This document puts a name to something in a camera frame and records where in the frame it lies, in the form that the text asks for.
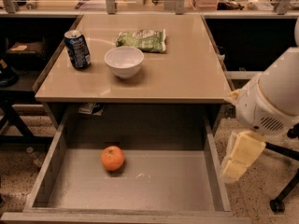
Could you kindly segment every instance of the blue can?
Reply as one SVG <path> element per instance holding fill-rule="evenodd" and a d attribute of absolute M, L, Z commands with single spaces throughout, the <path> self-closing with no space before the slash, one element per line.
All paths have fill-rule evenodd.
<path fill-rule="evenodd" d="M 91 64 L 91 55 L 84 35 L 78 30 L 71 30 L 64 34 L 64 43 L 71 63 L 76 69 L 83 69 Z"/>

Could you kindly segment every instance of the floor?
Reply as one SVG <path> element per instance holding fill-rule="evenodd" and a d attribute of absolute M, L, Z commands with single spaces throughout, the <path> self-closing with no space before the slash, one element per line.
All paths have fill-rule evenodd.
<path fill-rule="evenodd" d="M 46 116 L 23 116 L 34 134 L 52 136 L 55 129 Z M 228 137 L 232 130 L 240 131 L 243 127 L 235 119 L 223 119 L 215 140 L 222 161 Z M 18 133 L 14 127 L 6 126 L 4 133 Z M 289 139 L 285 134 L 269 136 L 268 142 L 293 149 L 299 148 L 298 139 Z M 40 155 L 45 153 L 43 146 L 31 145 L 0 145 L 0 193 L 6 199 L 0 208 L 0 216 L 4 212 L 21 211 L 26 195 L 31 191 L 38 175 L 38 168 L 26 152 L 33 147 Z M 241 179 L 227 185 L 227 191 L 234 216 L 250 217 L 252 224 L 296 224 L 299 223 L 299 186 L 284 200 L 286 210 L 274 214 L 269 201 L 278 196 L 284 186 L 292 179 L 299 163 L 283 157 L 273 151 L 266 150 L 254 162 Z"/>

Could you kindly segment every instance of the beige tabletop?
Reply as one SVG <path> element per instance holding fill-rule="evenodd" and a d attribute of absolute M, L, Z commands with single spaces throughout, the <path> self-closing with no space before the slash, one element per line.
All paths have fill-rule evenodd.
<path fill-rule="evenodd" d="M 141 70 L 120 79 L 104 56 L 119 32 L 166 30 L 166 52 L 145 53 Z M 202 18 L 196 14 L 91 14 L 78 25 L 92 64 L 75 70 L 66 48 L 36 94 L 42 102 L 222 103 L 230 91 Z"/>

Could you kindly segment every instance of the snack bag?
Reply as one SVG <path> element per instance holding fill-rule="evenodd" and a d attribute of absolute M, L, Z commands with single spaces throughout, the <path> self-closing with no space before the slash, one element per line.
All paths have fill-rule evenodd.
<path fill-rule="evenodd" d="M 166 33 L 154 30 L 139 30 L 136 32 L 119 33 L 116 38 L 116 46 L 129 46 L 140 49 L 144 52 L 164 52 Z"/>

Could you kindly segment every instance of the orange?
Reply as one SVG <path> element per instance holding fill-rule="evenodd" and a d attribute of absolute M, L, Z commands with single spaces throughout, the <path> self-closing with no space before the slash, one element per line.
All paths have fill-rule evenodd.
<path fill-rule="evenodd" d="M 101 154 L 101 162 L 108 171 L 116 171 L 124 163 L 124 154 L 119 147 L 109 146 Z"/>

